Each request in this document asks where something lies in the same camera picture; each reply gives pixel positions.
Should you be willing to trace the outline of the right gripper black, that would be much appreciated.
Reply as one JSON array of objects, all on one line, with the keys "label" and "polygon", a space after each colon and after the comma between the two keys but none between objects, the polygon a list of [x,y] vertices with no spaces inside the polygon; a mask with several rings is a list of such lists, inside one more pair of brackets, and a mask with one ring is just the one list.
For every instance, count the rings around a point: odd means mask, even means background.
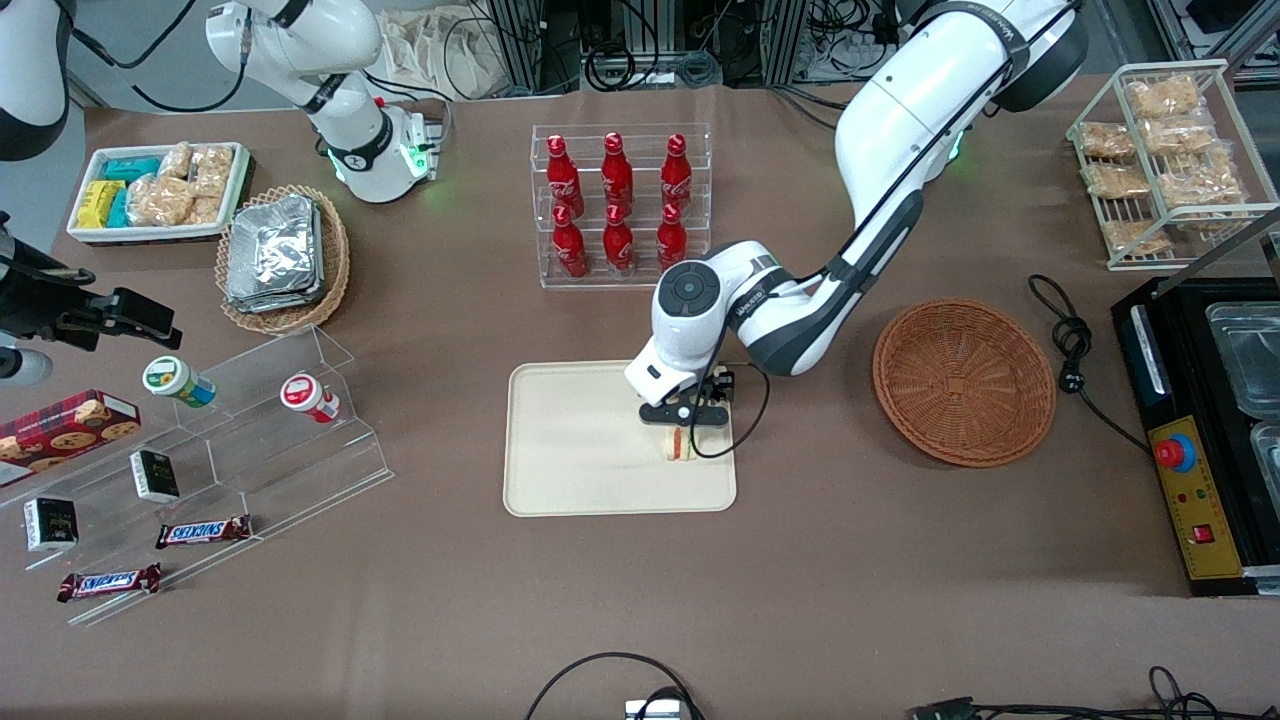
[{"label": "right gripper black", "polygon": [[178,350],[183,334],[174,310],[128,288],[97,299],[97,313],[81,313],[96,296],[84,290],[96,275],[72,269],[18,240],[1,214],[1,329],[22,340],[61,341],[95,351],[99,334],[129,336]]}]

